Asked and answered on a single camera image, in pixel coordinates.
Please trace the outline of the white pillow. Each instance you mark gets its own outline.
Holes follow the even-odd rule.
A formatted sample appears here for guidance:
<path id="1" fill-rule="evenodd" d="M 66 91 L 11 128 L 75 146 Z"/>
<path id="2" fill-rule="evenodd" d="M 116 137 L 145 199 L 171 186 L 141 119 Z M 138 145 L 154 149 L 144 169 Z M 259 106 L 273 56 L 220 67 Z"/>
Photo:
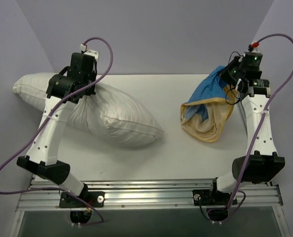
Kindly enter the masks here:
<path id="1" fill-rule="evenodd" d="M 49 80 L 54 75 L 22 76 L 12 91 L 42 111 Z M 95 91 L 94 95 L 79 100 L 68 120 L 69 126 L 124 147 L 144 146 L 163 138 L 161 125 L 137 99 L 102 82 L 95 85 Z"/>

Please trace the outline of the blue Pikachu pillowcase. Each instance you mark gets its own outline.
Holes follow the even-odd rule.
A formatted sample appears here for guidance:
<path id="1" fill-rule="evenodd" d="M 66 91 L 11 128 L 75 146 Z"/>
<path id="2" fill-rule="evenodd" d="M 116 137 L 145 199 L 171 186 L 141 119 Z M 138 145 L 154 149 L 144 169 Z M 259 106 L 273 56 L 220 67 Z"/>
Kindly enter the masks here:
<path id="1" fill-rule="evenodd" d="M 181 126 L 199 141 L 213 143 L 220 138 L 237 101 L 237 92 L 230 92 L 230 86 L 220 79 L 222 69 L 214 69 L 181 105 Z"/>

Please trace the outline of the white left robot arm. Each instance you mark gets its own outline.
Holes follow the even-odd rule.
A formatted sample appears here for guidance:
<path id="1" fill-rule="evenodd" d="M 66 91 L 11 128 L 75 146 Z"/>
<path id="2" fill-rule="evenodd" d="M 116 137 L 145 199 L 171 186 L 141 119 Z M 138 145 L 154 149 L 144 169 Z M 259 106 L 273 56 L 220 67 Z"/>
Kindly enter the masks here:
<path id="1" fill-rule="evenodd" d="M 39 125 L 41 132 L 26 155 L 16 162 L 19 167 L 72 193 L 70 200 L 77 207 L 87 204 L 87 188 L 71 174 L 69 164 L 58 160 L 58 150 L 68 119 L 80 98 L 94 94 L 93 87 L 82 92 L 78 90 L 95 81 L 98 57 L 98 52 L 93 50 L 73 53 L 70 66 L 52 76 Z"/>

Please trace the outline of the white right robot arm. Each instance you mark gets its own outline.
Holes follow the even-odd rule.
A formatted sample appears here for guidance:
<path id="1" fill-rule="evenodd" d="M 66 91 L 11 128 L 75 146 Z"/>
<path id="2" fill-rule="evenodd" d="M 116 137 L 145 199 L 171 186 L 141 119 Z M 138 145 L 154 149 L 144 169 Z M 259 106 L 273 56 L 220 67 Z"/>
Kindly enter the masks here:
<path id="1" fill-rule="evenodd" d="M 271 181 L 285 166 L 285 159 L 277 154 L 274 145 L 268 101 L 270 83 L 261 78 L 259 69 L 262 54 L 256 51 L 236 56 L 220 72 L 220 78 L 239 94 L 238 107 L 248 139 L 246 154 L 236 158 L 231 171 L 216 179 L 216 186 L 208 190 L 210 202 L 218 204 L 240 186 Z"/>

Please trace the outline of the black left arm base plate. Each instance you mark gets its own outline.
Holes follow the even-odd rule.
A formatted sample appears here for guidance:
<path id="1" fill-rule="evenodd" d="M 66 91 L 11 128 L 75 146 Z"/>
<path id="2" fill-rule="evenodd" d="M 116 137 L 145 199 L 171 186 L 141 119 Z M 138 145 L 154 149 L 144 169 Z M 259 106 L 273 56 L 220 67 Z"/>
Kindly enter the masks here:
<path id="1" fill-rule="evenodd" d="M 105 192 L 102 192 L 102 191 L 89 192 L 87 197 L 84 199 L 84 201 L 90 204 L 94 208 L 103 207 L 105 202 Z M 60 208 L 81 208 L 81 207 L 87 207 L 87 205 L 73 198 L 67 193 L 61 193 L 59 207 Z"/>

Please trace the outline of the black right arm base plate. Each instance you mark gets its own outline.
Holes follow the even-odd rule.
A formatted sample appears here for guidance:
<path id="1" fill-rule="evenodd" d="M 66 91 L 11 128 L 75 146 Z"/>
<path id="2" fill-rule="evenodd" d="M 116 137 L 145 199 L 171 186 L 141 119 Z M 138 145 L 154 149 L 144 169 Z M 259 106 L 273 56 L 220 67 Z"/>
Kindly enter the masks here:
<path id="1" fill-rule="evenodd" d="M 193 204 L 195 206 L 200 206 L 200 205 L 226 206 L 230 200 L 231 194 L 221 193 L 219 191 L 212 194 L 209 190 L 193 190 L 192 196 L 193 196 Z"/>

